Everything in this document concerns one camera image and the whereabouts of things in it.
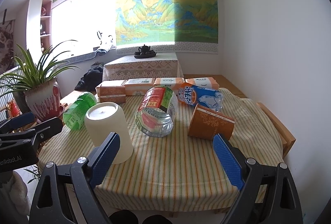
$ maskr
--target ceramic flower pot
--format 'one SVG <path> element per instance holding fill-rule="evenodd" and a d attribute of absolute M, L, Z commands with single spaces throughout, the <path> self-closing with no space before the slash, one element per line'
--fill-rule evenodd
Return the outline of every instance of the ceramic flower pot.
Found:
<path fill-rule="evenodd" d="M 24 92 L 25 100 L 32 113 L 42 122 L 58 117 L 62 112 L 60 90 L 56 79 Z"/>

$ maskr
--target small table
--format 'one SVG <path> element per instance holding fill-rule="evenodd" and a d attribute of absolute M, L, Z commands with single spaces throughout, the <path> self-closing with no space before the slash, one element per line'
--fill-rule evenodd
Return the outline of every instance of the small table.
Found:
<path fill-rule="evenodd" d="M 153 58 L 127 55 L 105 64 L 102 80 L 183 77 L 176 53 L 158 53 Z"/>

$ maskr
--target orange box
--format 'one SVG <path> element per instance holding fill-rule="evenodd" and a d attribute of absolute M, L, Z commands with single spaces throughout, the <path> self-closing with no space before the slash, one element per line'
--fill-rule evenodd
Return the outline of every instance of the orange box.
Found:
<path fill-rule="evenodd" d="M 229 140 L 234 124 L 233 118 L 197 104 L 187 135 L 213 140 L 216 134 L 221 133 Z"/>
<path fill-rule="evenodd" d="M 100 87 L 101 85 L 103 87 L 114 87 L 114 86 L 123 86 L 123 84 L 127 82 L 126 79 L 122 79 L 122 80 L 105 80 L 103 82 L 101 82 L 98 86 L 95 87 L 95 91 L 98 94 L 98 97 L 100 98 Z"/>
<path fill-rule="evenodd" d="M 173 90 L 175 95 L 178 95 L 178 89 L 184 82 L 182 77 L 158 77 L 155 79 L 154 86 L 168 87 Z"/>
<path fill-rule="evenodd" d="M 196 79 L 185 79 L 185 82 L 208 89 L 219 89 L 219 84 L 212 77 L 198 77 Z"/>
<path fill-rule="evenodd" d="M 154 85 L 155 79 L 129 79 L 125 84 L 125 94 L 145 95 L 146 92 Z"/>
<path fill-rule="evenodd" d="M 101 84 L 100 102 L 114 102 L 121 104 L 125 101 L 125 86 L 103 86 L 103 84 Z"/>

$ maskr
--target metal screw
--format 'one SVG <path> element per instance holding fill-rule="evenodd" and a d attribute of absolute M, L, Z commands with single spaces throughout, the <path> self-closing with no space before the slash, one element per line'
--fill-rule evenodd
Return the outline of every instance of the metal screw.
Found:
<path fill-rule="evenodd" d="M 86 158 L 85 157 L 79 157 L 77 162 L 78 163 L 84 163 L 84 162 L 86 162 Z"/>
<path fill-rule="evenodd" d="M 52 161 L 49 161 L 48 163 L 46 163 L 46 167 L 47 168 L 51 168 L 53 167 L 54 163 Z"/>
<path fill-rule="evenodd" d="M 250 164 L 250 165 L 254 165 L 254 164 L 256 164 L 256 160 L 253 159 L 253 158 L 248 158 L 247 163 Z"/>
<path fill-rule="evenodd" d="M 286 163 L 281 162 L 279 166 L 282 169 L 287 169 L 287 164 Z"/>

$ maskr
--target cup rim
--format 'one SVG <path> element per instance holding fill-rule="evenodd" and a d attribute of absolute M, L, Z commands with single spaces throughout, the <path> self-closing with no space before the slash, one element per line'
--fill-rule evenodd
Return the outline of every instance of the cup rim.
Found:
<path fill-rule="evenodd" d="M 95 109 L 97 109 L 97 108 L 99 108 L 99 107 L 105 107 L 105 106 L 112 106 L 112 107 L 115 107 L 116 110 L 115 110 L 115 112 L 114 112 L 111 116 L 106 117 L 106 118 L 95 119 L 95 118 L 91 118 L 91 117 L 90 117 L 90 113 L 91 113 L 93 110 L 95 110 Z M 93 121 L 96 121 L 96 120 L 104 120 L 104 119 L 107 119 L 107 118 L 113 117 L 113 116 L 116 114 L 116 112 L 118 111 L 118 109 L 119 109 L 119 105 L 116 104 L 116 103 L 114 103 L 114 102 L 101 102 L 101 103 L 98 103 L 98 104 L 94 105 L 93 107 L 90 107 L 89 110 L 88 110 L 88 111 L 86 112 L 86 114 L 85 114 L 85 118 L 87 118 L 87 119 L 89 119 L 89 120 L 93 120 Z"/>

